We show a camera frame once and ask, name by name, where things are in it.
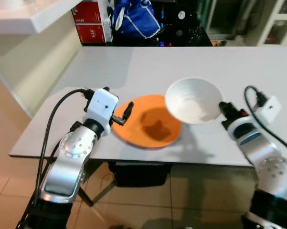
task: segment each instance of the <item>white shelf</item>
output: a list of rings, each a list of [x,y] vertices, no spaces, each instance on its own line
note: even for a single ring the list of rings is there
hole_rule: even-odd
[[[36,0],[27,6],[0,10],[0,34],[40,33],[81,0]]]
[[[275,16],[275,20],[287,21],[287,14],[280,13]]]

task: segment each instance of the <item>tile floor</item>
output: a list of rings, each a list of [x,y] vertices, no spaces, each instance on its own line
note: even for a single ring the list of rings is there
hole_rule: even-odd
[[[37,160],[8,156],[20,134],[0,111],[0,229],[15,228],[34,188]],[[82,187],[94,198],[112,180],[104,163]],[[113,187],[92,208],[77,198],[67,226],[241,229],[254,185],[249,168],[175,165],[161,187]]]

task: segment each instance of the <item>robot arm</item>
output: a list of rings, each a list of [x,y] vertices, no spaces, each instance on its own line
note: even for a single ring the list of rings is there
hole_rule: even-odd
[[[245,229],[287,229],[287,159],[254,125],[244,110],[231,103],[219,105],[227,118],[222,124],[254,166],[258,183],[250,210],[243,216]]]
[[[90,92],[84,123],[60,141],[57,160],[44,179],[36,207],[29,211],[26,229],[65,229],[93,147],[113,122],[123,125],[131,114],[133,103],[122,118],[113,115],[118,97],[108,88]]]

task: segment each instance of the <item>white bowl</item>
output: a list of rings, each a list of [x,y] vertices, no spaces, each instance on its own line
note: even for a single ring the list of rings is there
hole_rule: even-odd
[[[224,97],[213,83],[200,78],[184,78],[167,90],[165,101],[169,112],[187,124],[205,124],[216,119]]]

